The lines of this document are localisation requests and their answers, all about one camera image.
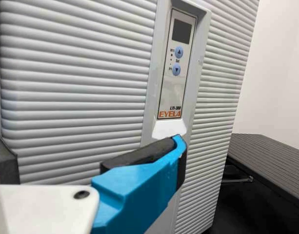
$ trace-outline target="white wall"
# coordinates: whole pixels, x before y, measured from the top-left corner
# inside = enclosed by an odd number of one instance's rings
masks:
[[[233,132],[299,149],[299,0],[260,0]]]

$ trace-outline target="eyela logo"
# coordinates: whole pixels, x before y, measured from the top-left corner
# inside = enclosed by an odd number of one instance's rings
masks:
[[[180,111],[159,111],[158,118],[180,118]]]

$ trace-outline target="control panel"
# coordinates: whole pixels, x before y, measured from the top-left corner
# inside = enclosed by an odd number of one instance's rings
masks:
[[[181,118],[196,18],[172,9],[158,119]]]

